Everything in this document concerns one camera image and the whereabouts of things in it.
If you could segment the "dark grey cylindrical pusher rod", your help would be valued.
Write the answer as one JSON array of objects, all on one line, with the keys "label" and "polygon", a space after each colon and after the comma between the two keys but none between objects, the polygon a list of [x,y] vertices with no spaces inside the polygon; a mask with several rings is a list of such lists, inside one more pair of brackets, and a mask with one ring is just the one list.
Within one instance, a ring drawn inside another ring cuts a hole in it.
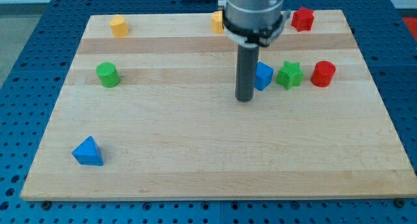
[{"label": "dark grey cylindrical pusher rod", "polygon": [[249,102],[253,98],[259,46],[246,48],[238,45],[235,98]]}]

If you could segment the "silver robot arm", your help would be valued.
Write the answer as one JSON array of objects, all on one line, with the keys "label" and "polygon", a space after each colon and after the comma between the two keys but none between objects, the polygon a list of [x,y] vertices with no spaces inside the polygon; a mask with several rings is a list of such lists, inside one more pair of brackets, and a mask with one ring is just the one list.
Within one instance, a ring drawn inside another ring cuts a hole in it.
[{"label": "silver robot arm", "polygon": [[259,48],[279,37],[290,12],[282,12],[284,0],[225,0],[222,22],[225,34],[237,44],[235,98],[253,98]]}]

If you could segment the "yellow block behind arm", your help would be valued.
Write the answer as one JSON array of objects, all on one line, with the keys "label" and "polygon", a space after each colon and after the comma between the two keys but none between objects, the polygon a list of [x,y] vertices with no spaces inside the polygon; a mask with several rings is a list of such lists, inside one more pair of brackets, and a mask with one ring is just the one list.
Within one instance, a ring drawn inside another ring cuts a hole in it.
[{"label": "yellow block behind arm", "polygon": [[211,29],[214,33],[217,33],[217,34],[224,33],[222,10],[213,12],[211,16]]}]

